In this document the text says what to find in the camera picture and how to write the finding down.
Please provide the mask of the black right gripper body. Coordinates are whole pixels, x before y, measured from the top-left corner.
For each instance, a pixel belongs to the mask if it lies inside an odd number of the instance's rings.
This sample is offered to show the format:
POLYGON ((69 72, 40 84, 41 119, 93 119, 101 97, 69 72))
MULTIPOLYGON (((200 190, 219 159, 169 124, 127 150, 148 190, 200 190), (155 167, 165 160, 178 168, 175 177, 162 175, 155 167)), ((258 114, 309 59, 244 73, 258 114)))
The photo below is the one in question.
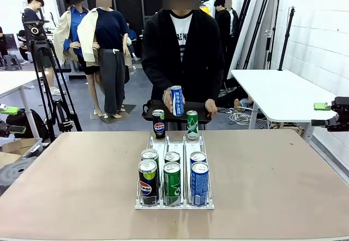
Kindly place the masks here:
POLYGON ((348 131, 348 97, 340 97, 339 123, 343 131, 348 131))

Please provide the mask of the person's left hand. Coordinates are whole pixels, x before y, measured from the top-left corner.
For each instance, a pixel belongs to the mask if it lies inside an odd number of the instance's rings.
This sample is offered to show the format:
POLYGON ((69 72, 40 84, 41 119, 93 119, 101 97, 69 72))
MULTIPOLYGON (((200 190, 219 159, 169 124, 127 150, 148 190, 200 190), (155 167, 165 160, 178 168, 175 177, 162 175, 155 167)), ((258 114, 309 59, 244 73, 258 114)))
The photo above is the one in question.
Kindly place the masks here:
POLYGON ((208 112, 208 117, 213 118, 218 113, 218 109, 213 99, 207 99, 204 105, 208 112))

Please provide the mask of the person's right hand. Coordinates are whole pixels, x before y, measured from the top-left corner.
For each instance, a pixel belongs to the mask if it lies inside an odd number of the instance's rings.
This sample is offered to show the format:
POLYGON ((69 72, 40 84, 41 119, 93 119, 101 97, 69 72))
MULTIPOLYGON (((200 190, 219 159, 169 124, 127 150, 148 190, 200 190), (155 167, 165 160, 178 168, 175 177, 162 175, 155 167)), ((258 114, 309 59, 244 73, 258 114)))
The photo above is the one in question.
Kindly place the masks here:
POLYGON ((172 111, 173 111, 171 96, 172 96, 171 88, 167 88, 166 90, 164 90, 164 93, 163 93, 163 103, 168 108, 170 113, 172 113, 172 111))

